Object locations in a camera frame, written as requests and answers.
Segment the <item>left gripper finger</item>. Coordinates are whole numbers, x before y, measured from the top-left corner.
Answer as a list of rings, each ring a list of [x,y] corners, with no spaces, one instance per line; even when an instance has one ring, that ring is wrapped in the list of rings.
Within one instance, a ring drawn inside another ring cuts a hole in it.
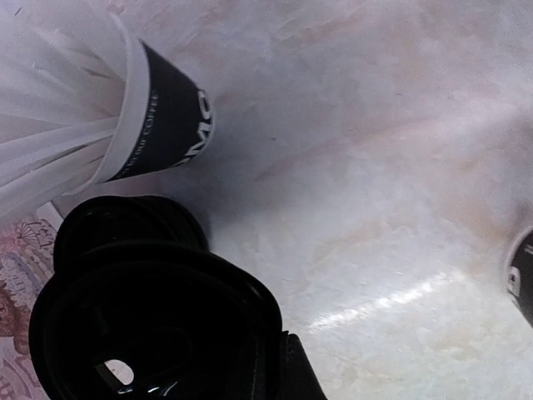
[[[267,349],[262,337],[252,340],[250,399],[326,400],[300,338],[282,332]]]

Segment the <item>black paper coffee cup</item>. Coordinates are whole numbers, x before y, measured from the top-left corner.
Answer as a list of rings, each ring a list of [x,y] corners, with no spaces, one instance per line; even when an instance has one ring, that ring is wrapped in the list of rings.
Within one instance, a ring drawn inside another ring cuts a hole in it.
[[[505,261],[505,287],[532,326],[532,226],[522,228],[511,241]]]

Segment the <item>stack of black lids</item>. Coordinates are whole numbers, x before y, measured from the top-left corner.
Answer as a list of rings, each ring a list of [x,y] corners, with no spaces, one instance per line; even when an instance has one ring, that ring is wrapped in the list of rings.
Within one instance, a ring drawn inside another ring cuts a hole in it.
[[[274,399],[281,311],[157,196],[101,196],[63,220],[29,345],[51,399]]]

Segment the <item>black cup holding straws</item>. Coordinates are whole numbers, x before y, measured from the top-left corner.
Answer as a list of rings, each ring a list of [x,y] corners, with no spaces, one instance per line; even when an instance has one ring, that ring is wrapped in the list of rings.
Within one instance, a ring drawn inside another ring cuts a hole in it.
[[[215,129],[207,93],[144,42],[127,39],[117,127],[95,183],[175,168],[199,156]]]

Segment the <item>white paper bag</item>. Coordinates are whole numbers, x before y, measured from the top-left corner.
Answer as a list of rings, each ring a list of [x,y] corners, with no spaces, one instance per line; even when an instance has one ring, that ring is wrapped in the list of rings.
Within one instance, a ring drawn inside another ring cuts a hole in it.
[[[1,398],[46,399],[29,355],[33,305],[53,275],[62,217],[48,203],[1,231]]]

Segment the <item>bundle of white wrapped straws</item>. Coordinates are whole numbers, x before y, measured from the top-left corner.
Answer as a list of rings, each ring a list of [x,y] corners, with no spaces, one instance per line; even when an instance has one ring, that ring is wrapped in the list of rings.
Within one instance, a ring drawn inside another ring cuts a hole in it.
[[[140,47],[89,1],[37,1],[1,14],[1,222],[12,223],[101,171]]]

